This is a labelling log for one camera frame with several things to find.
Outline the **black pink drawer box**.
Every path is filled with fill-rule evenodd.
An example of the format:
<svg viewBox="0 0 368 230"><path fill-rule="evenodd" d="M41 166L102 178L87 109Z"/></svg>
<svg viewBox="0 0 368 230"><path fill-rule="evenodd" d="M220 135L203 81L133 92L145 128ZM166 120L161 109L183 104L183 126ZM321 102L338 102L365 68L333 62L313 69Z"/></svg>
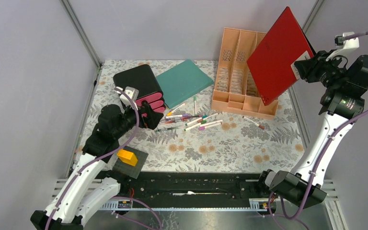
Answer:
<svg viewBox="0 0 368 230"><path fill-rule="evenodd" d="M143 102L147 102L153 111L164 113L166 106L163 91L150 65L143 64L117 73L113 76L113 82L116 87L137 89L138 96L135 102L138 106L141 106Z"/></svg>

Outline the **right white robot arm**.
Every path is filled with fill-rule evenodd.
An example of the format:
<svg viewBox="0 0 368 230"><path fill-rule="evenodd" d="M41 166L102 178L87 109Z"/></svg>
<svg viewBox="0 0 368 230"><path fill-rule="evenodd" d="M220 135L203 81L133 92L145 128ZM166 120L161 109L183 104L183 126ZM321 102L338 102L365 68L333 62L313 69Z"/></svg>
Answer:
<svg viewBox="0 0 368 230"><path fill-rule="evenodd" d="M301 79L320 82L326 88L320 100L321 122L316 139L291 171L261 173L255 185L259 196L275 193L300 208L326 198L322 185L328 164L343 137L365 113L362 96L368 90L368 55L359 56L350 67L340 67L344 58L320 51L313 58L294 63Z"/></svg>

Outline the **red folder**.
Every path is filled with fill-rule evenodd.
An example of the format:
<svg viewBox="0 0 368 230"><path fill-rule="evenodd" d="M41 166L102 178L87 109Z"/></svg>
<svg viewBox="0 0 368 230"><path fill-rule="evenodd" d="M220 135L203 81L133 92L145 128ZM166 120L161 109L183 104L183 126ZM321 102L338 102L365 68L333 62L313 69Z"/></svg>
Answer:
<svg viewBox="0 0 368 230"><path fill-rule="evenodd" d="M310 59L314 54L291 8L286 7L247 60L264 105L300 79L294 62Z"/></svg>

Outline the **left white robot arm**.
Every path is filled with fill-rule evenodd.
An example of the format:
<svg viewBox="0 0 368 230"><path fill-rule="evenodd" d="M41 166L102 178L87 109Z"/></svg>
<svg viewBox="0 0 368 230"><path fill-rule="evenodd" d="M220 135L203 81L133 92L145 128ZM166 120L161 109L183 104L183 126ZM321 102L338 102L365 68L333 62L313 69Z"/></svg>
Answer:
<svg viewBox="0 0 368 230"><path fill-rule="evenodd" d="M82 230L106 201L113 196L127 195L129 183L112 177L103 179L89 195L86 192L111 156L128 144L119 144L126 132L155 129L162 117L163 114L154 111L148 103L126 107L123 112L116 104L103 107L65 185L44 210L36 210L31 215L34 227L38 230Z"/></svg>

